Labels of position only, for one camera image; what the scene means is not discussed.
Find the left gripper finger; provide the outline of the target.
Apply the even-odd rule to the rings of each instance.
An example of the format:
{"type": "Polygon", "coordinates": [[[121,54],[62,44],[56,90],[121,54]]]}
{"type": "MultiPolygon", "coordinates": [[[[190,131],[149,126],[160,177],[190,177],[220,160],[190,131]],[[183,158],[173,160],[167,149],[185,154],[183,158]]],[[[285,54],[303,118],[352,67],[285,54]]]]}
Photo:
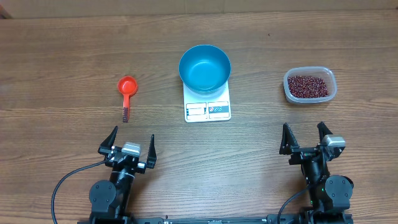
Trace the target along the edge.
{"type": "Polygon", "coordinates": [[[117,131],[118,131],[118,126],[115,126],[111,134],[100,144],[100,147],[111,149],[111,147],[114,145],[117,131]]]}
{"type": "Polygon", "coordinates": [[[155,163],[157,161],[157,154],[155,151],[155,136],[152,135],[150,138],[150,146],[147,155],[147,168],[153,169],[155,167],[155,163]]]}

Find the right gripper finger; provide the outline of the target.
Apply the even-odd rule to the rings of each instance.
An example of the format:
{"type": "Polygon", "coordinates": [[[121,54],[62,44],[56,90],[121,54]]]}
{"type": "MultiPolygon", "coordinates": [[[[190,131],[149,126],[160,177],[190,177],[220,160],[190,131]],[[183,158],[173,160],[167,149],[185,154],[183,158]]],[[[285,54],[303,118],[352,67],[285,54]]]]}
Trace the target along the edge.
{"type": "Polygon", "coordinates": [[[326,135],[333,134],[333,133],[327,128],[326,124],[325,124],[323,121],[321,121],[320,123],[317,124],[317,128],[318,128],[318,133],[319,133],[320,142],[323,141],[323,138],[324,138],[326,135]]]}
{"type": "Polygon", "coordinates": [[[299,144],[288,123],[284,123],[282,127],[282,140],[280,144],[279,154],[290,155],[296,153],[299,144]]]}

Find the red measuring scoop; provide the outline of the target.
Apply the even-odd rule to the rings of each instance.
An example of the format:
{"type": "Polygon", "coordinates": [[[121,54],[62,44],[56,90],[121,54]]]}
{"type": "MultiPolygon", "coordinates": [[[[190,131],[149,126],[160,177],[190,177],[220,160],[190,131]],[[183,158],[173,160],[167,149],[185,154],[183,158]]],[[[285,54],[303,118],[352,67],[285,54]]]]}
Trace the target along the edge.
{"type": "Polygon", "coordinates": [[[129,121],[130,114],[130,97],[134,96],[138,90],[136,79],[132,76],[122,77],[118,81],[118,90],[123,96],[123,122],[129,121]]]}

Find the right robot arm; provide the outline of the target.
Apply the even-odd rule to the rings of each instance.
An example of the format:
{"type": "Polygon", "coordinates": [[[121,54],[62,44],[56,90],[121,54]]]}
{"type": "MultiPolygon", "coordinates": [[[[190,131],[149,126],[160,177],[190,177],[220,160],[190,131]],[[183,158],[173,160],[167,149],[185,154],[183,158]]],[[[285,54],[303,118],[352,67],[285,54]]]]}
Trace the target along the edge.
{"type": "Polygon", "coordinates": [[[289,124],[283,124],[279,153],[290,156],[290,165],[301,167],[306,187],[284,202],[276,216],[277,223],[353,223],[352,216],[345,211],[350,208],[354,183],[346,176],[331,175],[327,166],[341,155],[346,141],[323,122],[317,128],[320,142],[314,147],[300,147],[289,124]],[[283,215],[284,208],[305,192],[311,206],[301,208],[296,215],[283,215]]]}

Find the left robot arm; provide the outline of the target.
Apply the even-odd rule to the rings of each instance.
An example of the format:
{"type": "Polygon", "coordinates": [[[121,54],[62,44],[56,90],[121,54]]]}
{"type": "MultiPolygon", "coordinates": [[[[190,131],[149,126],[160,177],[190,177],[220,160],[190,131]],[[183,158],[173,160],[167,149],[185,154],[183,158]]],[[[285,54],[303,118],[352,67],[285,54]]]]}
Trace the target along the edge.
{"type": "Polygon", "coordinates": [[[122,147],[114,145],[117,130],[115,127],[98,148],[98,153],[104,155],[103,164],[112,171],[108,180],[100,180],[90,189],[90,223],[136,223],[136,219],[127,212],[132,183],[136,174],[144,174],[147,169],[155,167],[155,136],[150,137],[147,159],[141,162],[139,144],[125,142],[122,147]]]}

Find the white digital kitchen scale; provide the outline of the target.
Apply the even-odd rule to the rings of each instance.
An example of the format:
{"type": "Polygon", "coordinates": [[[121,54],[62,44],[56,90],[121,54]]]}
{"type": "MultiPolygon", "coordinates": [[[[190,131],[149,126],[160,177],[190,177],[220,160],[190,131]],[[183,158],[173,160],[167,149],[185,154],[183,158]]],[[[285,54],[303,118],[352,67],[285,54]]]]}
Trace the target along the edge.
{"type": "Polygon", "coordinates": [[[187,123],[229,121],[231,102],[226,82],[211,94],[199,94],[183,84],[184,119],[187,123]]]}

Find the blue bowl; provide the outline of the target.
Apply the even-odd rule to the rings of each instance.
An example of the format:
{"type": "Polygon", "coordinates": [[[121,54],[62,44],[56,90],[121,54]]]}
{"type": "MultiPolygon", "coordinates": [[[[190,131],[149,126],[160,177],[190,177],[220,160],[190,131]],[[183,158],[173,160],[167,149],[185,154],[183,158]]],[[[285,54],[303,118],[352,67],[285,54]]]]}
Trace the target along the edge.
{"type": "Polygon", "coordinates": [[[227,54],[214,45],[196,45],[180,58],[178,73],[191,91],[207,95],[218,91],[229,80],[232,65],[227,54]]]}

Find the red adzuki beans in container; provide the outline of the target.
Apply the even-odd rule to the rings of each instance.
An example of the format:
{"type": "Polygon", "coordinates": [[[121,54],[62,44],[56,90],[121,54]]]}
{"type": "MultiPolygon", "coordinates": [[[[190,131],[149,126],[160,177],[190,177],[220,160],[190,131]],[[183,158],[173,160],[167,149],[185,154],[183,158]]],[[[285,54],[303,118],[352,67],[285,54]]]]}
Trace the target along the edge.
{"type": "Polygon", "coordinates": [[[291,94],[296,98],[322,98],[329,95],[324,79],[311,76],[294,76],[287,79],[291,94]]]}

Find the clear plastic container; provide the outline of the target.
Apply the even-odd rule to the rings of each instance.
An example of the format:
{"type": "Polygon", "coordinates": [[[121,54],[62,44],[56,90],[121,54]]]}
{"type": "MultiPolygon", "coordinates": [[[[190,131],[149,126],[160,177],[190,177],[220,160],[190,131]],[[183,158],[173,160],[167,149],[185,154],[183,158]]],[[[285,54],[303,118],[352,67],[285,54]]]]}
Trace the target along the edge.
{"type": "Polygon", "coordinates": [[[289,103],[295,104],[312,104],[312,103],[323,103],[332,100],[337,92],[336,80],[333,72],[326,67],[299,67],[290,69],[284,76],[284,91],[286,100],[289,103]],[[324,79],[329,95],[322,98],[296,98],[294,97],[288,87],[287,79],[294,76],[311,76],[320,77],[324,79]]]}

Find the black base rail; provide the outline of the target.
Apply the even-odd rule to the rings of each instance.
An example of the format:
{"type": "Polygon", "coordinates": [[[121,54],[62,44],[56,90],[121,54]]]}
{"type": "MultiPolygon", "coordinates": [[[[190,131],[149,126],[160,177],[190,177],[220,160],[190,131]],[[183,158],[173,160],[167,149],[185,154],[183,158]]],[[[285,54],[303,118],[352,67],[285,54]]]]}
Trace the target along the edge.
{"type": "MultiPolygon", "coordinates": [[[[344,218],[331,216],[315,217],[319,218],[313,222],[307,222],[300,215],[285,214],[281,215],[279,223],[281,224],[301,224],[301,223],[344,223],[353,224],[354,221],[351,215],[346,215],[344,218]]],[[[99,219],[92,221],[80,221],[77,224],[91,224],[91,223],[138,223],[138,224],[276,224],[277,215],[268,215],[266,217],[238,217],[238,218],[183,218],[183,219],[163,219],[163,218],[125,218],[122,220],[99,219]]]]}

